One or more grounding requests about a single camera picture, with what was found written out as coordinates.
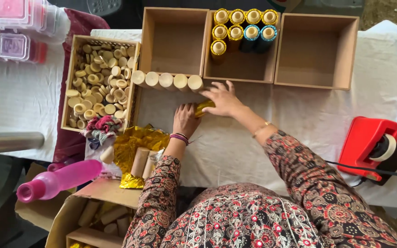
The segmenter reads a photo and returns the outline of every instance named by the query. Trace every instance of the maroon cloth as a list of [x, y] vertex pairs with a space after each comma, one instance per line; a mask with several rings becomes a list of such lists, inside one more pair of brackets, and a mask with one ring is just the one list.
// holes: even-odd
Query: maroon cloth
[[73, 9], [65, 9], [65, 13], [70, 19], [70, 31], [67, 39], [62, 43], [65, 52], [65, 61], [63, 65], [61, 94], [59, 99], [59, 117], [58, 117], [58, 137], [56, 141], [55, 153], [53, 161], [61, 161], [70, 155], [77, 155], [74, 158], [83, 160], [85, 157], [85, 137], [80, 133], [61, 129], [63, 103], [65, 98], [66, 81], [68, 77], [68, 67], [70, 64], [71, 45], [73, 44], [73, 35], [90, 35], [93, 29], [110, 29], [107, 22], [101, 17], [76, 11]]

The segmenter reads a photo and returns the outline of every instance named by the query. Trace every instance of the white tablecloth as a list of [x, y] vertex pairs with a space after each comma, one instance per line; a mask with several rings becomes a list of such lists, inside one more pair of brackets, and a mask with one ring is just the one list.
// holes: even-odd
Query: white tablecloth
[[62, 42], [70, 20], [59, 8], [59, 37], [49, 44], [44, 64], [0, 62], [0, 132], [41, 132], [40, 149], [3, 153], [20, 158], [52, 161], [57, 140], [58, 108], [64, 50]]
[[[93, 30], [91, 35], [140, 41], [141, 30]], [[387, 21], [358, 33], [350, 91], [245, 82], [235, 83], [235, 89], [239, 99], [256, 113], [324, 159], [337, 161], [353, 117], [397, 121], [397, 26]], [[144, 89], [138, 125], [151, 123], [171, 132], [175, 108], [202, 100], [194, 93]], [[183, 159], [181, 185], [217, 187], [252, 182], [287, 194], [260, 145], [236, 121], [206, 115], [191, 139], [196, 138]], [[351, 185], [356, 183], [356, 177], [344, 176]], [[357, 190], [369, 204], [397, 207], [397, 177], [384, 186], [366, 182]]]

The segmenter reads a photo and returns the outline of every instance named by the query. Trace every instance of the metal pole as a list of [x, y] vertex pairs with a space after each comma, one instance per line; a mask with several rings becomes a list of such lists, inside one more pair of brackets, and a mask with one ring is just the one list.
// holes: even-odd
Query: metal pole
[[0, 152], [40, 148], [44, 136], [40, 132], [0, 133]]

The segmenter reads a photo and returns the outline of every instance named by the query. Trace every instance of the woman's arm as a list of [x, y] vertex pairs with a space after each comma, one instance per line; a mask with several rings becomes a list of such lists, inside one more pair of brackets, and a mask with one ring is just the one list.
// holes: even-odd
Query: woman's arm
[[292, 136], [244, 106], [219, 82], [202, 94], [216, 104], [203, 111], [231, 116], [245, 126], [263, 146], [272, 165], [284, 180], [292, 199], [305, 208], [326, 241], [335, 245], [397, 247], [397, 234], [377, 217], [362, 197], [321, 157]]
[[[195, 118], [195, 106], [183, 104], [174, 115], [174, 133], [188, 138], [194, 133], [200, 119]], [[159, 247], [166, 230], [176, 218], [176, 191], [179, 182], [180, 160], [186, 143], [170, 139], [163, 158], [146, 179], [139, 198], [136, 216], [125, 236], [124, 247]]]

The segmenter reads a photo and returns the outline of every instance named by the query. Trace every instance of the tape roll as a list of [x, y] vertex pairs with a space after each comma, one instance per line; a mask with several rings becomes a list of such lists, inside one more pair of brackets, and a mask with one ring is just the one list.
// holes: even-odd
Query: tape roll
[[375, 162], [382, 162], [384, 160], [387, 160], [389, 157], [391, 157], [391, 155], [393, 155], [394, 151], [396, 150], [396, 140], [394, 139], [394, 137], [387, 133], [385, 133], [384, 136], [388, 139], [387, 151], [383, 155], [377, 158], [369, 157], [370, 160], [373, 160]]

